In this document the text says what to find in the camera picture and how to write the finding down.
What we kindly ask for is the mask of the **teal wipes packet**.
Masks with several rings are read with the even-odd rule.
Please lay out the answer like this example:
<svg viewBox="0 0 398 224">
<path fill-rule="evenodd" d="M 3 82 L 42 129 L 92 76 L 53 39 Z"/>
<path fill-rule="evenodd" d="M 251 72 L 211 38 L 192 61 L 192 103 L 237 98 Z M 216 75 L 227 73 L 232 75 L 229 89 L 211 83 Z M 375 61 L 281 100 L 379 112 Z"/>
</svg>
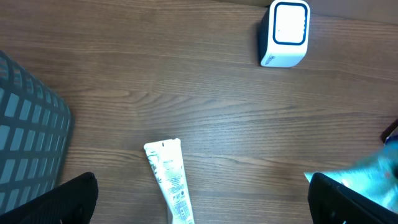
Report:
<svg viewBox="0 0 398 224">
<path fill-rule="evenodd" d="M 321 173 L 397 213 L 397 141 L 349 168 Z"/>
</svg>

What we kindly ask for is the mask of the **red purple pad package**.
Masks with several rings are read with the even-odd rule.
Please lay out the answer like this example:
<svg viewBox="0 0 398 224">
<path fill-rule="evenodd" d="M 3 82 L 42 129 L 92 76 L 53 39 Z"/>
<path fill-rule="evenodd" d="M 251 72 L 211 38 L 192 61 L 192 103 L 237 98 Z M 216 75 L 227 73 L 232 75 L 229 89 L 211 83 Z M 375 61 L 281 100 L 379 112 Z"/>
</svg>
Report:
<svg viewBox="0 0 398 224">
<path fill-rule="evenodd" d="M 380 136 L 384 145 L 397 141 L 398 120 L 395 120 Z"/>
</svg>

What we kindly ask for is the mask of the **white tube gold cap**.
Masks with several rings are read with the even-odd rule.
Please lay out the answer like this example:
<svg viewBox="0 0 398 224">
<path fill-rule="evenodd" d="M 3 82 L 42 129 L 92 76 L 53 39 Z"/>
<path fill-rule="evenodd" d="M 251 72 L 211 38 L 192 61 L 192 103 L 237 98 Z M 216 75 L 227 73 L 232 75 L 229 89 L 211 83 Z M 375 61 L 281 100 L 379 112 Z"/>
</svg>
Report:
<svg viewBox="0 0 398 224">
<path fill-rule="evenodd" d="M 178 138 L 144 145 L 144 150 L 167 204 L 170 224 L 194 224 L 192 204 Z"/>
</svg>

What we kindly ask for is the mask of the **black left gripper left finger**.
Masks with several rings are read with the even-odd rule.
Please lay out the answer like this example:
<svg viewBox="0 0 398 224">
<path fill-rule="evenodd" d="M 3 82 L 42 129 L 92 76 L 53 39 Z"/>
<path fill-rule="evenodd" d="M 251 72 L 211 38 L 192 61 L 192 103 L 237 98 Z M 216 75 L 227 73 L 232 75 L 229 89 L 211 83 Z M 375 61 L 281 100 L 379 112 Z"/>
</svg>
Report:
<svg viewBox="0 0 398 224">
<path fill-rule="evenodd" d="M 1 215 L 1 224 L 86 224 L 98 199 L 94 173 L 85 172 Z"/>
</svg>

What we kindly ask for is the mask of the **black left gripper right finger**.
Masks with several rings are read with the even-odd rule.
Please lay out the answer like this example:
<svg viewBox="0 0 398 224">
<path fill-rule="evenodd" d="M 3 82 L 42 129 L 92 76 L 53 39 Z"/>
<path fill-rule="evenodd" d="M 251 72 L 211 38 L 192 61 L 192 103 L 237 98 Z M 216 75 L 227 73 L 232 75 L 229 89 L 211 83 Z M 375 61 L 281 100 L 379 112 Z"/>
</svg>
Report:
<svg viewBox="0 0 398 224">
<path fill-rule="evenodd" d="M 397 224 L 397 214 L 319 172 L 308 188 L 314 224 Z"/>
</svg>

